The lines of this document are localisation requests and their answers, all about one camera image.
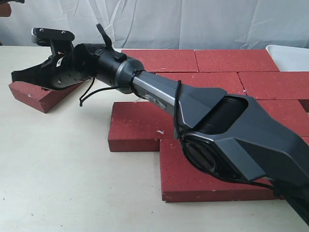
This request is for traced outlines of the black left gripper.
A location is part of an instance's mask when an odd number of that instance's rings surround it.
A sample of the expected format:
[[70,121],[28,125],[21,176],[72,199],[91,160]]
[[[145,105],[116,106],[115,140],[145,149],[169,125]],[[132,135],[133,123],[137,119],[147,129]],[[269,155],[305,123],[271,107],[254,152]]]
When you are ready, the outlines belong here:
[[[7,2],[16,2],[24,4],[25,0],[7,0]],[[0,5],[0,17],[10,17],[12,14],[12,9],[10,4],[1,4]]]

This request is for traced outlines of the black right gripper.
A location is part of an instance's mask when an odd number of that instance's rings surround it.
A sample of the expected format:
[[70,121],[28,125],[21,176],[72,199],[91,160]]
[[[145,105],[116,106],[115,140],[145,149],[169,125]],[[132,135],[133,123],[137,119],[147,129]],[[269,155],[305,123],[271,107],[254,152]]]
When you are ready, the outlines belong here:
[[12,82],[25,82],[48,90],[65,90],[95,76],[71,41],[51,40],[52,54],[43,63],[13,71]]

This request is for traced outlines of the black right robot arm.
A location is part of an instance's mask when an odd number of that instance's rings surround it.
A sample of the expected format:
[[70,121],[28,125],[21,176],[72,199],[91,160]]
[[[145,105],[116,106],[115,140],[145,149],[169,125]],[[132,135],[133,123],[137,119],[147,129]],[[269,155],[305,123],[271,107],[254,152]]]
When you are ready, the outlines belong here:
[[257,186],[282,196],[309,220],[309,146],[251,96],[217,87],[192,87],[148,72],[110,43],[43,42],[51,48],[41,64],[13,71],[13,82],[61,91],[90,78],[107,89],[135,94],[173,117],[174,134],[191,165],[228,183]]

